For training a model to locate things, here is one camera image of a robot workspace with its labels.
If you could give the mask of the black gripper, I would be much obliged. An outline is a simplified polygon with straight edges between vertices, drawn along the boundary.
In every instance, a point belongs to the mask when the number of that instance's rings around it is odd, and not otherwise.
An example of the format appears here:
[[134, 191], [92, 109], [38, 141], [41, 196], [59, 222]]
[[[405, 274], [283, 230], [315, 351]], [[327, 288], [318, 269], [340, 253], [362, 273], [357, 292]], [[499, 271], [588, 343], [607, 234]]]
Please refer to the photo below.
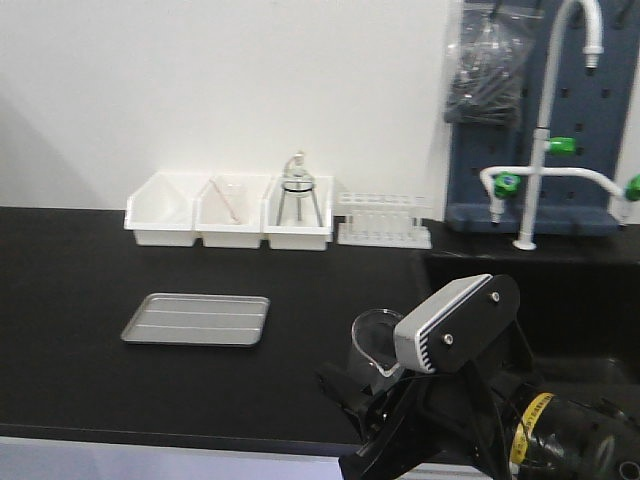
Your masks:
[[508, 479], [510, 432], [506, 413], [507, 357], [520, 354], [531, 365], [519, 323], [509, 325], [482, 355], [454, 374], [411, 374], [406, 368], [389, 389], [373, 393], [334, 364], [315, 377], [321, 392], [338, 406], [363, 444], [340, 458], [346, 479], [395, 479], [440, 454], [466, 460], [493, 479]]

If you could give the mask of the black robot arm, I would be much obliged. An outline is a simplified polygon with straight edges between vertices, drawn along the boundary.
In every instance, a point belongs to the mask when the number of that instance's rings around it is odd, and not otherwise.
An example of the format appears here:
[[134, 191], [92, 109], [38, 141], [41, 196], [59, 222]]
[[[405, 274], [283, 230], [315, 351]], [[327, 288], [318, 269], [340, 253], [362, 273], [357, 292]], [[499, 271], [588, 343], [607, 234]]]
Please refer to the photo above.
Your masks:
[[435, 460], [492, 479], [639, 476], [638, 420], [606, 398], [544, 388], [518, 323], [455, 373], [403, 372], [380, 391], [329, 363], [317, 378], [361, 440], [338, 460], [345, 479], [396, 479]]

